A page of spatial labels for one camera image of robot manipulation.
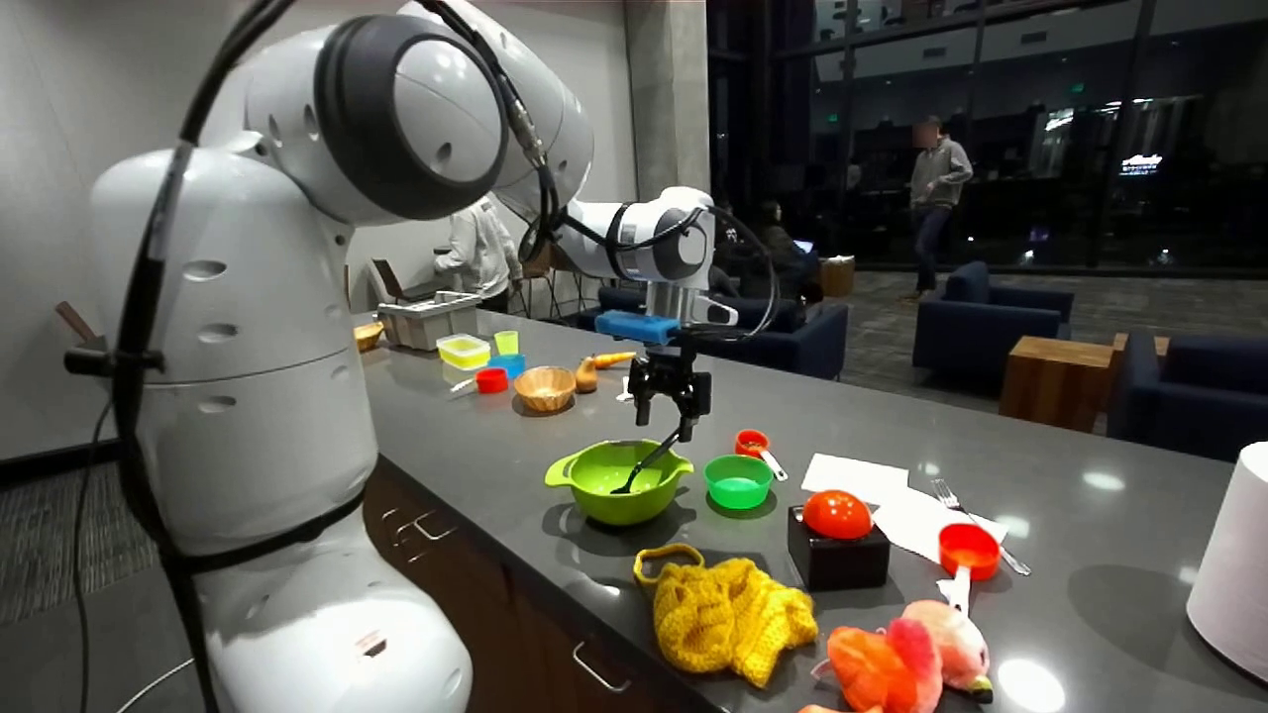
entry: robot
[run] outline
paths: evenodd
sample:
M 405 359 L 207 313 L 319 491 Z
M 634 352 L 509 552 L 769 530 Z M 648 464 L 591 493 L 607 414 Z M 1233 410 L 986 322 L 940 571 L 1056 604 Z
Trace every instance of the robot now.
M 595 149 L 583 103 L 481 6 L 430 6 L 300 30 L 241 64 L 167 219 L 162 359 L 142 380 L 138 442 L 172 544 L 197 571 L 217 710 L 460 713 L 471 694 L 465 640 L 380 563 L 358 509 L 377 464 L 343 289 L 358 225 L 496 198 L 553 229 L 524 258 L 553 236 L 587 272 L 648 280 L 685 323 L 711 305 L 711 192 L 574 202 Z M 129 159 L 92 191 L 107 318 L 123 313 L 172 154 Z

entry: black container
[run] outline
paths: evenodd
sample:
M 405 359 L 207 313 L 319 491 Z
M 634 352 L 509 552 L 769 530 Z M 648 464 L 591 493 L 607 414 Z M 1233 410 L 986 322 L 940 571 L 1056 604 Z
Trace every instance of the black container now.
M 855 544 L 819 540 L 788 507 L 788 552 L 806 591 L 866 591 L 887 583 L 887 534 L 874 528 Z

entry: gray countertop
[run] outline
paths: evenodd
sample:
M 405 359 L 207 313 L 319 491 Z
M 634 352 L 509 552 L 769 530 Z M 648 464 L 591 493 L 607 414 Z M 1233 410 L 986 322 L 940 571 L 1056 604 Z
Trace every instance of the gray countertop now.
M 529 365 L 579 365 L 615 340 L 516 318 L 481 318 L 485 330 L 524 332 Z M 1233 464 L 1136 447 L 1123 441 L 963 410 L 874 387 L 806 380 L 703 357 L 712 372 L 712 410 L 675 453 L 697 464 L 678 507 L 634 530 L 600 530 L 545 471 L 595 441 L 662 441 L 675 402 L 653 400 L 648 426 L 617 402 L 617 377 L 564 414 L 518 414 L 509 396 L 454 393 L 460 372 L 430 357 L 377 350 L 364 357 L 380 453 L 415 484 L 485 528 L 509 556 L 572 594 L 607 631 L 653 652 L 650 599 L 629 579 L 640 545 L 694 544 L 711 556 L 755 556 L 780 583 L 802 583 L 786 509 L 796 507 L 813 453 L 895 464 L 911 486 L 954 486 L 966 509 L 1012 519 L 1012 552 L 1029 579 L 1003 571 L 975 591 L 973 615 L 996 652 L 998 713 L 1266 713 L 1268 688 L 1225 665 L 1187 619 Z M 774 509 L 724 519 L 706 501 L 703 467 L 728 453 L 736 426 L 767 426 L 780 464 Z M 881 591 L 815 594 L 819 635 L 883 624 L 911 599 L 940 599 L 940 571 L 891 552 Z M 796 710 L 838 702 L 813 685 L 815 648 L 794 652 L 755 694 L 736 677 L 694 682 L 716 710 Z

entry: red bowl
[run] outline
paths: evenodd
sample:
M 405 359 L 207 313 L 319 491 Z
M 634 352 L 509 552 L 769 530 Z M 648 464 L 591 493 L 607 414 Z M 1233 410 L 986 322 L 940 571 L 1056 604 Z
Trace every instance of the red bowl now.
M 509 393 L 509 372 L 505 368 L 481 368 L 477 372 L 477 393 Z
M 998 540 L 978 524 L 949 524 L 940 530 L 945 571 L 954 573 L 966 567 L 973 583 L 990 583 L 998 573 Z
M 767 433 L 756 433 L 756 426 L 736 433 L 736 457 L 763 460 L 767 447 L 769 447 Z

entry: dark background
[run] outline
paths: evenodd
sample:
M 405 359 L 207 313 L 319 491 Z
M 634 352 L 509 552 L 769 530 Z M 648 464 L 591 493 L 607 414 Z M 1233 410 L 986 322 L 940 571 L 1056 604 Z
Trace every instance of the dark background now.
M 975 159 L 954 258 L 1268 272 L 1268 0 L 711 0 L 711 71 L 716 202 L 778 198 L 819 253 L 911 262 L 945 116 Z

